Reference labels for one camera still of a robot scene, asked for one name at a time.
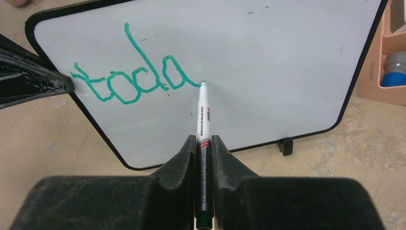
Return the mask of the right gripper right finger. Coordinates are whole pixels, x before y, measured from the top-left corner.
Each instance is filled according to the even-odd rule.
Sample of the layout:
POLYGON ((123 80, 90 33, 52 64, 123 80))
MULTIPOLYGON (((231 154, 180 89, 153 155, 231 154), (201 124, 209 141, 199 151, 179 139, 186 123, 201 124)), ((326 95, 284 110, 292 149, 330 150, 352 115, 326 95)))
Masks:
POLYGON ((337 177, 261 177, 212 137, 218 230, 382 230, 364 187, 337 177))

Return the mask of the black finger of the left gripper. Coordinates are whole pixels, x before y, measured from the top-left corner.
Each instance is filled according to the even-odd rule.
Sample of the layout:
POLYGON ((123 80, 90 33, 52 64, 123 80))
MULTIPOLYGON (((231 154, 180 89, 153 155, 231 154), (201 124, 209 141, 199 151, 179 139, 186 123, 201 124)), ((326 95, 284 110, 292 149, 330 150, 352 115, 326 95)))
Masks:
POLYGON ((0 36, 1 109, 73 92, 70 77, 47 68, 39 56, 0 36))

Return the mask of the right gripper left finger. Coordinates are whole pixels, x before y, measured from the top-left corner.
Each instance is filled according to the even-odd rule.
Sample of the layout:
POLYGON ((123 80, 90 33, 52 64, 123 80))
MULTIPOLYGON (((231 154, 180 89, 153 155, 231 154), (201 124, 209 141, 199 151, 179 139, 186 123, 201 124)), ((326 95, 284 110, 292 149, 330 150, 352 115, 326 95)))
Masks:
POLYGON ((50 176, 13 230, 192 230, 196 138, 148 176, 50 176))

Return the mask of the white marker with green cap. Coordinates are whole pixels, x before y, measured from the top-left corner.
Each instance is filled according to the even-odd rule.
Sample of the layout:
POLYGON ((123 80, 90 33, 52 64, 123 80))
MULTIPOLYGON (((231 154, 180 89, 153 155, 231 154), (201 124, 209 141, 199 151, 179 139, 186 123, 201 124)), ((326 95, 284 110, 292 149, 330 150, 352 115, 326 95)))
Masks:
POLYGON ((195 208, 196 228, 213 228, 214 202, 212 185, 211 119, 207 83, 203 81, 199 91, 198 120, 196 134, 196 187, 195 208))

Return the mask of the white whiteboard with black frame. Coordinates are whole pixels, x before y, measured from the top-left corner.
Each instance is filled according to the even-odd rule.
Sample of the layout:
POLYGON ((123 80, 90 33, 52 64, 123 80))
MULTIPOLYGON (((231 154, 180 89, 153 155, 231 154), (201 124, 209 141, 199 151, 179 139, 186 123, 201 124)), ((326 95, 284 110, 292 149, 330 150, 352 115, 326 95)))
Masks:
POLYGON ((40 11, 25 33, 122 164, 164 164, 197 133, 231 151, 336 127, 384 0, 92 0, 40 11))

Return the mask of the pink capped spice bottle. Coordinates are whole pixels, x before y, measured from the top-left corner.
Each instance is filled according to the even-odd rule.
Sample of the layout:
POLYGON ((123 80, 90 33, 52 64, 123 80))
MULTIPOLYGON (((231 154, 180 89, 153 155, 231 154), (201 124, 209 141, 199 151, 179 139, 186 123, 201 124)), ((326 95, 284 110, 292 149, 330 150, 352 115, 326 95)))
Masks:
POLYGON ((7 0, 7 2, 16 8, 24 8, 32 3, 32 0, 7 0))

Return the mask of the blue capped small bottle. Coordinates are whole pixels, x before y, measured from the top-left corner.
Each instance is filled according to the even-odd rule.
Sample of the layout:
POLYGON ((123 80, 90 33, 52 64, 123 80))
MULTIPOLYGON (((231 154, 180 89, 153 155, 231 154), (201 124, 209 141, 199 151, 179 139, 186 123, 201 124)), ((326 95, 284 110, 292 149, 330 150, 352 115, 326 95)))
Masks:
POLYGON ((402 86, 406 84, 406 52, 391 53, 383 65, 382 87, 402 86))

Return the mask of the orange plastic file organizer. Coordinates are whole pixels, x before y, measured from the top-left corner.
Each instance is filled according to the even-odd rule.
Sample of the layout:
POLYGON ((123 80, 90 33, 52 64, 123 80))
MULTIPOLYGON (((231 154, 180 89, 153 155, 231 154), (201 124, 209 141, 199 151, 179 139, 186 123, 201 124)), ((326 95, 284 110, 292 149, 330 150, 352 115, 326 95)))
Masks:
POLYGON ((361 68, 357 83, 358 96, 361 98, 379 101, 387 104, 405 106, 406 87, 381 87, 383 79, 383 64, 386 56, 406 50, 406 33, 390 31, 391 1, 386 4, 385 10, 373 37, 369 51, 361 68))

